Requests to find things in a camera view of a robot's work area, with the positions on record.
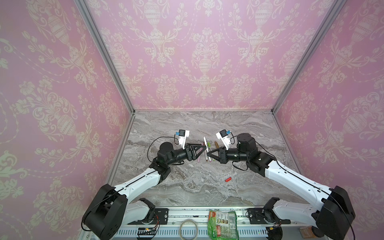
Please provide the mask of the white marker pink tip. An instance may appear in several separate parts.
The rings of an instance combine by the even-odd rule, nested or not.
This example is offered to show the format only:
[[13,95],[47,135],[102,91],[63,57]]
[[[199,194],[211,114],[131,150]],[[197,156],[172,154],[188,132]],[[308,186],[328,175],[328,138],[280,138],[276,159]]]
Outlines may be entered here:
[[209,152],[209,150],[208,150],[207,140],[206,140],[206,137],[205,137],[205,136],[203,136],[203,140],[204,140],[204,146],[206,147],[206,148],[205,148],[205,157],[206,157],[206,161],[207,161],[207,162],[210,162],[211,160],[210,160],[210,158],[209,158],[209,156],[208,156],[208,152]]

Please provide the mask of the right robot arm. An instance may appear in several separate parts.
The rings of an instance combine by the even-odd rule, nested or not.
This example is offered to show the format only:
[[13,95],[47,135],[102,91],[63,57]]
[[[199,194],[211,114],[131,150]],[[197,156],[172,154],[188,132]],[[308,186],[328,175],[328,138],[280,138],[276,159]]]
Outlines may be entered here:
[[207,155],[221,164],[245,162],[247,168],[262,177],[275,181],[306,200],[306,204],[271,198],[263,207],[267,222],[277,224],[290,220],[307,224],[332,240],[343,240],[353,229],[356,217],[350,197],[345,189],[317,183],[293,171],[266,150],[248,133],[237,135],[237,146],[231,148],[232,132],[222,130],[216,134],[224,146],[210,150]]

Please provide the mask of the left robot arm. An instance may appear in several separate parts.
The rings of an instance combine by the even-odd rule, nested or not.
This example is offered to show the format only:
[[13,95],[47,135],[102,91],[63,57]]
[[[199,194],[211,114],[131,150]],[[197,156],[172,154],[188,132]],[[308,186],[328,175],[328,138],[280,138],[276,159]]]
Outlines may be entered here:
[[172,165],[197,160],[206,148],[187,144],[176,150],[172,143],[162,143],[157,157],[143,173],[119,185],[105,184],[98,190],[82,217],[82,229],[93,232],[100,240],[110,240],[123,225],[151,222],[155,218],[155,205],[145,198],[135,199],[164,181]]

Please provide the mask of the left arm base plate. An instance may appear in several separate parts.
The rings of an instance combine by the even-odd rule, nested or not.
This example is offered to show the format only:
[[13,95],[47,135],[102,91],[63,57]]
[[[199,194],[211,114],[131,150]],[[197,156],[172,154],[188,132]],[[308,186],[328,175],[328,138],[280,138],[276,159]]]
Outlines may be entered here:
[[129,225],[160,225],[168,224],[169,209],[168,208],[155,208],[144,220],[129,223]]

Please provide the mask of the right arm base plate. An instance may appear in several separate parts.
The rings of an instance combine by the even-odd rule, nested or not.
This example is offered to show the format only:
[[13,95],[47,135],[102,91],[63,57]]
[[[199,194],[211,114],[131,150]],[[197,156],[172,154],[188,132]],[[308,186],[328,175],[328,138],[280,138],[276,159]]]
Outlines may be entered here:
[[289,225],[290,220],[279,219],[272,211],[265,211],[263,208],[249,208],[246,211],[246,217],[249,219],[251,225]]

